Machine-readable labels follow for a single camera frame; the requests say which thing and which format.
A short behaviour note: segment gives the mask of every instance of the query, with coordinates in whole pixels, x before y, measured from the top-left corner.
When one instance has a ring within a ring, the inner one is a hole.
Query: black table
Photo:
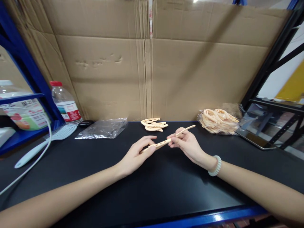
[[[163,132],[147,132],[140,123],[129,123],[116,139],[75,140],[78,129],[66,140],[52,142],[36,166],[0,196],[0,210],[116,164],[142,136],[157,135],[155,142],[160,142],[193,123],[168,124]],[[205,152],[304,193],[304,161],[280,149],[259,150],[238,136],[212,135],[195,124],[190,131]],[[14,169],[42,140],[0,161],[0,189],[30,166]],[[193,164],[181,150],[164,146],[132,175],[101,191],[54,227],[142,226],[254,206],[247,196]]]

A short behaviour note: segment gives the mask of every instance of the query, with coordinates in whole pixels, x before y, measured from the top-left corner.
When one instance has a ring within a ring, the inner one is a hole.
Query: woman's left hand
[[[133,173],[154,153],[156,147],[151,146],[144,153],[139,154],[145,146],[155,144],[152,139],[156,138],[157,136],[144,136],[131,146],[124,158],[117,164],[124,175]]]

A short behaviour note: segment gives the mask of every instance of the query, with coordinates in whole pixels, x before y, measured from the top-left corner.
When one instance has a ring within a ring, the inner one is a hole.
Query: woman's right hand
[[[193,163],[201,166],[208,171],[213,171],[216,167],[217,159],[206,154],[201,149],[194,134],[186,130],[178,138],[175,137],[177,133],[181,132],[184,129],[185,128],[180,127],[174,134],[169,135],[167,139],[171,138],[172,141],[168,145],[171,148],[180,148]]]

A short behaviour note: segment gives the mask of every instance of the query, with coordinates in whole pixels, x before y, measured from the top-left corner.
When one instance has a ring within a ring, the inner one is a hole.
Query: yellow wall
[[[276,98],[298,102],[302,93],[304,93],[304,61],[298,66],[293,75],[291,75],[276,95]]]

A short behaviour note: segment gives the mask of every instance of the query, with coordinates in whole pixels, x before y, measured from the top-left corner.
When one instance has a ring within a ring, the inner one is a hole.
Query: white cable
[[[35,110],[32,110],[32,109],[27,109],[27,108],[21,108],[21,107],[14,107],[15,108],[18,108],[18,109],[25,109],[25,110],[31,110],[33,112],[36,112]],[[42,152],[42,154],[39,156],[39,158],[37,158],[37,160],[23,173],[21,174],[16,180],[14,180],[10,185],[8,185],[5,189],[3,189],[1,192],[0,192],[0,195],[2,195],[6,190],[8,190],[14,183],[16,183],[21,177],[23,177],[28,171],[31,170],[31,168],[34,167],[34,165],[37,164],[37,162],[39,162],[39,160],[42,158],[42,156],[44,155],[44,153],[46,152],[46,150],[48,149],[48,147],[50,146],[51,142],[52,142],[52,129],[51,129],[51,125],[50,125],[50,122],[48,121],[48,119],[45,117],[45,114],[43,113],[40,113],[40,112],[36,112],[38,114],[40,114],[44,119],[45,121],[47,122],[47,126],[48,126],[48,131],[49,131],[49,134],[50,134],[50,138],[49,138],[49,142],[47,144],[47,147],[44,149],[44,151]]]

